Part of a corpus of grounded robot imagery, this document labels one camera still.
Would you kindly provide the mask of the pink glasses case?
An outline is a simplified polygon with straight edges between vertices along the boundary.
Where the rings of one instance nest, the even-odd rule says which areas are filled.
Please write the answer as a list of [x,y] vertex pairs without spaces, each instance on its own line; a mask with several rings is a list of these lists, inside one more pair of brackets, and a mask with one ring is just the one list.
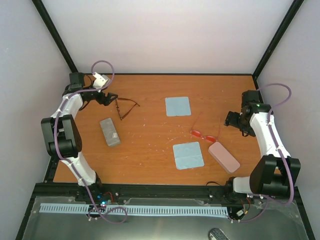
[[241,166],[240,163],[220,142],[213,143],[208,148],[208,152],[229,174],[234,173]]

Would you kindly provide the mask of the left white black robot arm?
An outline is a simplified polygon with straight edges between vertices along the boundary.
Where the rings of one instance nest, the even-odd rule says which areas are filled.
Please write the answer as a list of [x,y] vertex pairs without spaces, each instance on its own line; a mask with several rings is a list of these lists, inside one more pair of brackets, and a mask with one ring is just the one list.
[[[85,77],[90,80],[90,85],[85,86]],[[108,106],[118,98],[115,93],[104,93],[111,83],[111,79],[94,72],[86,75],[75,72],[69,75],[68,84],[62,94],[62,101],[50,117],[41,120],[41,129],[48,154],[58,158],[75,176],[80,187],[88,187],[86,195],[92,201],[103,198],[104,188],[101,180],[86,161],[82,153],[82,139],[76,126],[75,118],[85,105],[96,101],[100,105]]]

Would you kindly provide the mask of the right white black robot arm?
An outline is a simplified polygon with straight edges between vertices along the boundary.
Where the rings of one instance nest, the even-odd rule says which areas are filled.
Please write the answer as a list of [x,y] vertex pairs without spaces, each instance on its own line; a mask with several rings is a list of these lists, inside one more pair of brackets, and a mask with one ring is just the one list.
[[229,111],[225,126],[237,128],[243,137],[255,137],[261,159],[248,177],[231,177],[228,185],[236,193],[260,197],[294,197],[294,185],[301,169],[299,159],[291,157],[278,134],[273,109],[262,103],[256,90],[241,96],[241,111]]

